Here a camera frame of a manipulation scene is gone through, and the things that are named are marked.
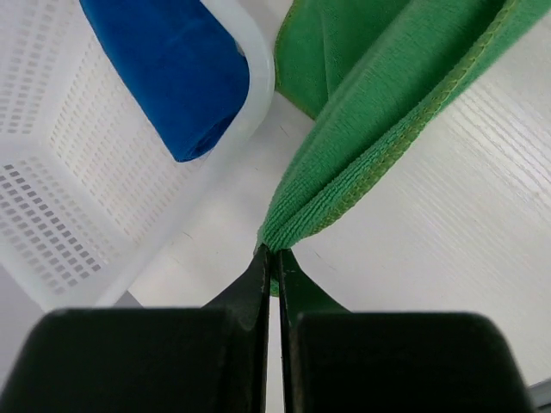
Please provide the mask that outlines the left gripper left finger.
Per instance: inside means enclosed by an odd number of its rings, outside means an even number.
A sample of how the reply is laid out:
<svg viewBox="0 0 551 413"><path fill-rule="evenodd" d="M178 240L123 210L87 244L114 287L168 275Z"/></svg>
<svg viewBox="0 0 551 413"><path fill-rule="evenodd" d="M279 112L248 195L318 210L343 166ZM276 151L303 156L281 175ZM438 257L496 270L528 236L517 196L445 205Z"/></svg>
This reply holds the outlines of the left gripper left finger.
<svg viewBox="0 0 551 413"><path fill-rule="evenodd" d="M262 412L270 254L200 308L73 308L31 330L4 412Z"/></svg>

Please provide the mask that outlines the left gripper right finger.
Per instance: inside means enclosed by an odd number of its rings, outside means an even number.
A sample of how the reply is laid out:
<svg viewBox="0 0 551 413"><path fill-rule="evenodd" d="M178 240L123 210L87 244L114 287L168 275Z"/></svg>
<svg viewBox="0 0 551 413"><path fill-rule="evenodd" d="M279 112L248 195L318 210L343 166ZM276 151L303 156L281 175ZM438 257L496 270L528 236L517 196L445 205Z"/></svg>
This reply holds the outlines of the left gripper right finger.
<svg viewBox="0 0 551 413"><path fill-rule="evenodd" d="M472 312L353 312L275 257L288 412L532 412L496 325Z"/></svg>

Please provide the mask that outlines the green towel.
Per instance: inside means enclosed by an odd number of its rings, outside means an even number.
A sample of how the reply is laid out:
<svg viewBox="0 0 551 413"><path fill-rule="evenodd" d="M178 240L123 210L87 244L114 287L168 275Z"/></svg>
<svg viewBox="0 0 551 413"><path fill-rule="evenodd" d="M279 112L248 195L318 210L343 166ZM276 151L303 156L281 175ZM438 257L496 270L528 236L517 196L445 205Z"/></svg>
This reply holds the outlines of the green towel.
<svg viewBox="0 0 551 413"><path fill-rule="evenodd" d="M314 124L257 241L285 250L350 210L425 127L549 12L547 1L295 1L276 90Z"/></svg>

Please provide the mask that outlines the blue towel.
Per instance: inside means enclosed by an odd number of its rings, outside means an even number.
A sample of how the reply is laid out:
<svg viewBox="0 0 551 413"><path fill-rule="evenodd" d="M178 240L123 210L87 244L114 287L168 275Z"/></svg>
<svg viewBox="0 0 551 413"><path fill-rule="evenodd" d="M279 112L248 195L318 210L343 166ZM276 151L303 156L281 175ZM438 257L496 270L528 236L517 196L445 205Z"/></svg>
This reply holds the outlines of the blue towel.
<svg viewBox="0 0 551 413"><path fill-rule="evenodd" d="M103 51L178 162L212 150L245 103L250 73L199 1L81 3Z"/></svg>

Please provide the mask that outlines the white plastic basket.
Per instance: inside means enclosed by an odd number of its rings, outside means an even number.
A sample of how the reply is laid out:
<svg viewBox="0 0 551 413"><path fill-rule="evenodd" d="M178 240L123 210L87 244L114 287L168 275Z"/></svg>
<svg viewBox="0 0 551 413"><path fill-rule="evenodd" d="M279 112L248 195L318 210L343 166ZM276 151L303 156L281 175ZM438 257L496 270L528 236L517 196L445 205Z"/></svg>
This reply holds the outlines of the white plastic basket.
<svg viewBox="0 0 551 413"><path fill-rule="evenodd" d="M43 311L114 304L265 118L260 27L237 1L206 7L244 53L249 93L209 153L178 163L77 2L2 2L1 264Z"/></svg>

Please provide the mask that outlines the aluminium front rail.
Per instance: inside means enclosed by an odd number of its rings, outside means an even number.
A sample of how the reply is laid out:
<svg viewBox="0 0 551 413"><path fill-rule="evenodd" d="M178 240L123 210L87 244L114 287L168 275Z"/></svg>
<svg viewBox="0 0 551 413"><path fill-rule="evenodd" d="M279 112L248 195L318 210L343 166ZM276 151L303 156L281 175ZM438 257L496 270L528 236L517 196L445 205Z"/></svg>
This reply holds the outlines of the aluminium front rail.
<svg viewBox="0 0 551 413"><path fill-rule="evenodd" d="M551 412L551 379L543 380L529 388L531 401L536 412Z"/></svg>

